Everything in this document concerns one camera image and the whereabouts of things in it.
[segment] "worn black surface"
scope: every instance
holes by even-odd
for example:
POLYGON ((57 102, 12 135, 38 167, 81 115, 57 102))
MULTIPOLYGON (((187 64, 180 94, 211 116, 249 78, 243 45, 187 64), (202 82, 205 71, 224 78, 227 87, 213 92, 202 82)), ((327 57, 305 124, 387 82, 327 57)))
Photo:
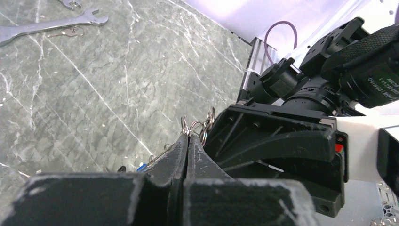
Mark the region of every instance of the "worn black surface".
POLYGON ((304 191, 291 180, 186 180, 184 226, 317 225, 304 191))
POLYGON ((2 225, 130 225, 143 186, 144 174, 36 176, 2 225))
POLYGON ((232 105, 219 115, 204 149, 233 178, 302 182, 316 211, 335 217, 344 204, 347 160, 335 150, 334 123, 317 111, 232 105))
POLYGON ((190 137, 186 178, 231 178, 205 153, 197 136, 190 137))

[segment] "screw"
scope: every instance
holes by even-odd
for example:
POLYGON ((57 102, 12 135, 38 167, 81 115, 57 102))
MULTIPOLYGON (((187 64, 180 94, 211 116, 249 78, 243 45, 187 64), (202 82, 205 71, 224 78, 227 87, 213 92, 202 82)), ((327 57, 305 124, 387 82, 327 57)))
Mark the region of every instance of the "screw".
POLYGON ((253 127, 254 129, 259 129, 261 126, 259 125, 258 122, 254 122, 254 123, 252 123, 252 127, 253 127))

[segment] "blue component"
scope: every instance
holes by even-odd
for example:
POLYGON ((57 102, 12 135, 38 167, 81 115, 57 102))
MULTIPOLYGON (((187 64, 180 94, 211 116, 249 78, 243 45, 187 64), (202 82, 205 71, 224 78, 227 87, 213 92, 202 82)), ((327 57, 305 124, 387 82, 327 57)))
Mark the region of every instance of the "blue component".
POLYGON ((140 167, 136 170, 136 172, 144 171, 144 168, 145 168, 146 166, 147 166, 147 164, 144 163, 142 166, 140 166, 140 167))

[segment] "black plastic bracket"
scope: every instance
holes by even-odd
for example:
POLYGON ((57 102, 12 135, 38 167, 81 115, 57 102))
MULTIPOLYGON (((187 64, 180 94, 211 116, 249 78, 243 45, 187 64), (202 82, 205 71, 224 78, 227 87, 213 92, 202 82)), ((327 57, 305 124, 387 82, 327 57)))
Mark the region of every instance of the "black plastic bracket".
POLYGON ((113 226, 317 226, 305 187, 293 180, 233 179, 196 136, 181 135, 144 173, 31 178, 1 224, 113 226))
POLYGON ((346 148, 347 136, 336 131, 335 118, 258 103, 228 107, 204 146, 233 178, 300 181, 312 195, 316 211, 330 217, 344 204, 346 148))
POLYGON ((319 74, 331 54, 368 36, 367 31, 362 28, 363 24, 364 20, 356 17, 328 33, 309 49, 299 69, 309 78, 319 74))

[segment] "screw hole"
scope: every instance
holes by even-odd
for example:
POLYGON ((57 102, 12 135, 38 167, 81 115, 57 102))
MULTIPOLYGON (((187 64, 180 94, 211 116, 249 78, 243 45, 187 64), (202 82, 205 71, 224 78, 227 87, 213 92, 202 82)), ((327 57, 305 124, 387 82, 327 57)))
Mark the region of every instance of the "screw hole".
POLYGON ((320 205, 320 210, 323 212, 330 212, 330 208, 325 205, 320 205))

